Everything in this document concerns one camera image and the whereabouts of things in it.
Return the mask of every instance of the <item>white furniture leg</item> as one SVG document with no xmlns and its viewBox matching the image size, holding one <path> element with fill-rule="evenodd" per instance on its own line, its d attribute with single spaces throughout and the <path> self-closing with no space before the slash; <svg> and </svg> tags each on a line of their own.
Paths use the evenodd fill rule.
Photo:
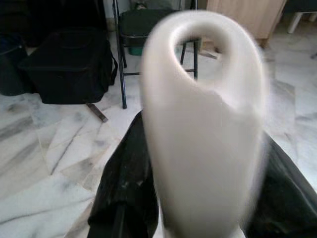
<svg viewBox="0 0 317 238">
<path fill-rule="evenodd" d="M 317 12 L 313 12 L 309 17 L 309 21 L 314 22 L 317 19 Z"/>
<path fill-rule="evenodd" d="M 287 33 L 290 33 L 290 34 L 294 33 L 296 26 L 298 22 L 300 21 L 302 15 L 303 15 L 303 12 L 296 12 L 294 14 L 291 24 L 288 27 Z"/>
</svg>

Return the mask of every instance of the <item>marble floor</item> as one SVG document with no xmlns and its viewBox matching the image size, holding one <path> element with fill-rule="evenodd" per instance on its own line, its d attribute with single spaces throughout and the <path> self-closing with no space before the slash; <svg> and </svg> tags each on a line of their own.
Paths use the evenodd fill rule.
<svg viewBox="0 0 317 238">
<path fill-rule="evenodd" d="M 111 45 L 115 54 L 114 37 Z M 301 23 L 293 35 L 278 25 L 264 51 L 270 82 L 265 130 L 317 190 L 315 52 L 315 24 Z M 127 71 L 138 69 L 140 57 L 127 57 Z M 188 49 L 186 67 L 191 63 Z M 210 80 L 219 66 L 199 56 L 199 81 Z M 137 76 L 126 78 L 126 93 L 123 110 L 117 78 L 96 103 L 107 123 L 84 105 L 42 104 L 38 94 L 0 96 L 0 238 L 87 236 L 103 168 L 141 109 Z M 160 228 L 155 237 L 162 237 Z"/>
</svg>

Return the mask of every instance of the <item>chair seat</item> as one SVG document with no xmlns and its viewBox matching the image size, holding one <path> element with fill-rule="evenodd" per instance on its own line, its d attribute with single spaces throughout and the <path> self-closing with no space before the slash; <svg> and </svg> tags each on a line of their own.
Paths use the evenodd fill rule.
<svg viewBox="0 0 317 238">
<path fill-rule="evenodd" d="M 120 34 L 122 37 L 146 37 L 161 19 L 174 12 L 172 9 L 126 11 L 121 14 Z"/>
</svg>

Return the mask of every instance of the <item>folding chair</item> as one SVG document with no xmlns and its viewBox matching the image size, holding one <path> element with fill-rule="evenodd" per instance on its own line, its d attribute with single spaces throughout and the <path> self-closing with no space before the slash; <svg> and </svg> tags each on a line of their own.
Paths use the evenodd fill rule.
<svg viewBox="0 0 317 238">
<path fill-rule="evenodd" d="M 125 57 L 125 47 L 141 47 L 144 45 L 147 36 L 152 28 L 164 17 L 176 12 L 173 9 L 142 9 L 130 10 L 120 15 L 117 0 L 112 1 L 112 10 L 115 20 L 115 31 L 118 50 L 120 84 L 122 94 L 122 107 L 127 108 L 125 97 L 124 77 L 129 75 L 139 75 L 139 72 L 124 72 L 127 67 Z M 197 0 L 191 1 L 191 9 L 197 10 Z M 193 72 L 194 78 L 197 79 L 198 71 L 198 46 L 197 40 L 193 40 L 194 45 L 194 68 L 186 69 L 187 72 Z M 183 44 L 180 63 L 183 64 L 186 51 L 186 43 Z"/>
</svg>

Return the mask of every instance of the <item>wooden cabinet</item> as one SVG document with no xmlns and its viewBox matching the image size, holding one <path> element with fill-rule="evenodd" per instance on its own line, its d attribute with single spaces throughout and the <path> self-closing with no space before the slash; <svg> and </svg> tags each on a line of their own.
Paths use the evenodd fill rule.
<svg viewBox="0 0 317 238">
<path fill-rule="evenodd" d="M 265 46 L 285 2 L 286 0 L 208 0 L 207 10 L 234 19 Z"/>
</svg>

